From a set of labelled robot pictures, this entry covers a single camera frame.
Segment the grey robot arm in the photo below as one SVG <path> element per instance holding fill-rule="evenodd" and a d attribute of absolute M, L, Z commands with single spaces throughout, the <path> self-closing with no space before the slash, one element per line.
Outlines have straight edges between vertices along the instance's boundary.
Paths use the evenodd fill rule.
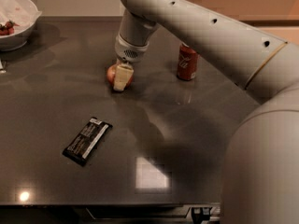
<path fill-rule="evenodd" d="M 121 2 L 119 59 L 140 61 L 162 25 L 261 102 L 226 149 L 221 224 L 299 224 L 297 45 L 186 0 Z"/>

